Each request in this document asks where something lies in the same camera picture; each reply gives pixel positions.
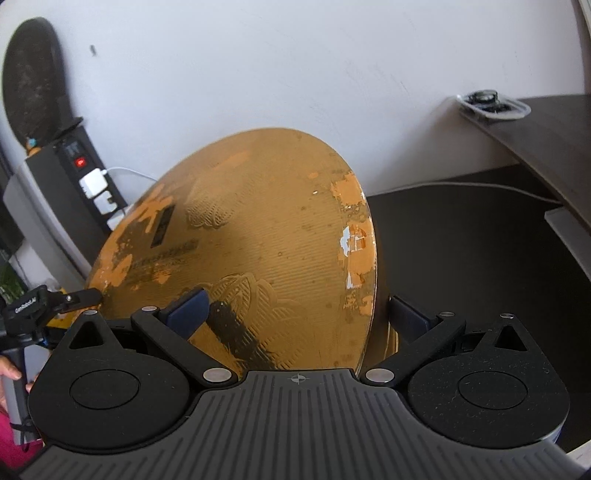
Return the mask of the clear tray with items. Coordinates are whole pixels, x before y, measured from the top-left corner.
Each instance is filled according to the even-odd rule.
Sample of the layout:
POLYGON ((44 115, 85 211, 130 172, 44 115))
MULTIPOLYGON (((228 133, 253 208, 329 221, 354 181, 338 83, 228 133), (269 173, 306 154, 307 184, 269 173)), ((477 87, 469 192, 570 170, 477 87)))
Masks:
POLYGON ((456 101, 467 112, 491 121, 516 121, 531 114, 529 105, 492 89, 457 95, 456 101))

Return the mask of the middle white charger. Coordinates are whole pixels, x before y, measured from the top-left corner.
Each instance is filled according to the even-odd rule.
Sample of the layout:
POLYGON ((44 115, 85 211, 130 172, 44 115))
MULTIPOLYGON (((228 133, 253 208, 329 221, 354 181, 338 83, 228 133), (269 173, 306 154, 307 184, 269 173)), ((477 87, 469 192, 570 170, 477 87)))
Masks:
POLYGON ((117 202, 108 190, 104 190, 93 199, 94 205, 101 215, 111 214, 118 209, 117 202))

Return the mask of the dark curved desk shelf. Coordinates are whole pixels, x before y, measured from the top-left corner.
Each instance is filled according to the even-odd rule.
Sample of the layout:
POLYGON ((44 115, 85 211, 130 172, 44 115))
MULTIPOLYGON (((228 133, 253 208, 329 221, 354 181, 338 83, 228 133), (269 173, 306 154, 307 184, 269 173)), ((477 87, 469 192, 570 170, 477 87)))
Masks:
POLYGON ((591 102, 588 94, 526 98, 531 113, 492 121, 463 109, 461 115, 500 143, 590 228, 591 102))

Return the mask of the top white charger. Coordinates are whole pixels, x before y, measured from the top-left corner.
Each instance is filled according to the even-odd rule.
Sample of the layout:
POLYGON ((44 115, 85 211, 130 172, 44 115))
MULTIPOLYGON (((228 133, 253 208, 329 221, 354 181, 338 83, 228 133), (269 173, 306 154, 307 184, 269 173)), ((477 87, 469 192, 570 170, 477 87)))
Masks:
POLYGON ((88 199, 94 199, 108 188, 106 171, 95 168, 79 180, 79 185, 88 199))

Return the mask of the gold round box lid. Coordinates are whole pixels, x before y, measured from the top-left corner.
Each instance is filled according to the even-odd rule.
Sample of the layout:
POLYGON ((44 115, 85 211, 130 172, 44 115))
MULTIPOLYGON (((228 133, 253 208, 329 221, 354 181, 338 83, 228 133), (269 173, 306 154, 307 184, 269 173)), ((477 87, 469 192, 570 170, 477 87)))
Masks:
POLYGON ((236 373, 361 371, 389 352, 370 207, 328 144, 283 128, 238 133, 165 174, 103 245, 87 284, 124 318, 204 289, 192 344, 236 373))

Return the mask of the white charger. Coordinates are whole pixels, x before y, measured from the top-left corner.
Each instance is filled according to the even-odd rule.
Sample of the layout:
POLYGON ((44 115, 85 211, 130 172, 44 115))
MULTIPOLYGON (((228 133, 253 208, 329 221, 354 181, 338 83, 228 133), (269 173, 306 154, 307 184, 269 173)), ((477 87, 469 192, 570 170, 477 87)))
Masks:
POLYGON ((127 206, 125 208, 117 210, 108 220, 107 226, 111 231, 114 231, 122 222, 124 222, 129 214, 132 212, 133 206, 127 206))
POLYGON ((106 171, 95 168, 79 180, 79 185, 88 199, 94 199, 108 188, 106 171))
POLYGON ((108 190, 104 190, 93 199, 94 205, 101 215, 111 214, 118 209, 117 202, 108 190))

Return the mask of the black power strip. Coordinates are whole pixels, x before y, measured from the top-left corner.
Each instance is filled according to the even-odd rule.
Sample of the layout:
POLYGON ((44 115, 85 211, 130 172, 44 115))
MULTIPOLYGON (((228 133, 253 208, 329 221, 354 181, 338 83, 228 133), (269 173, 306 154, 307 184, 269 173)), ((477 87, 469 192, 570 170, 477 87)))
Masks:
POLYGON ((92 264, 127 203, 79 126, 26 160, 42 198, 74 251, 92 264))

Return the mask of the bottom white charger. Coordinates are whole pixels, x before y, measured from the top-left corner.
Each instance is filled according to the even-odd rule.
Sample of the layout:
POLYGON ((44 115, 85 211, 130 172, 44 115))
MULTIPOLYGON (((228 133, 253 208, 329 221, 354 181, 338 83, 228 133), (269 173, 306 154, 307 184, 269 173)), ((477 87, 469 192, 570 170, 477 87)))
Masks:
POLYGON ((127 206, 125 208, 117 210, 108 220, 107 226, 111 231, 114 231, 122 222, 124 222, 129 214, 132 212, 133 206, 127 206))

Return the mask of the grey paper stack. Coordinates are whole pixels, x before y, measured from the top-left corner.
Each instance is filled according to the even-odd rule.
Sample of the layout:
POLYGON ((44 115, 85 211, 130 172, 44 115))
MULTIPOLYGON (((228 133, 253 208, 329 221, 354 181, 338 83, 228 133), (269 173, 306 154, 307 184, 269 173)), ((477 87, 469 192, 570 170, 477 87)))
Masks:
POLYGON ((546 222, 591 279, 591 237, 579 221, 564 207, 547 211, 546 222))

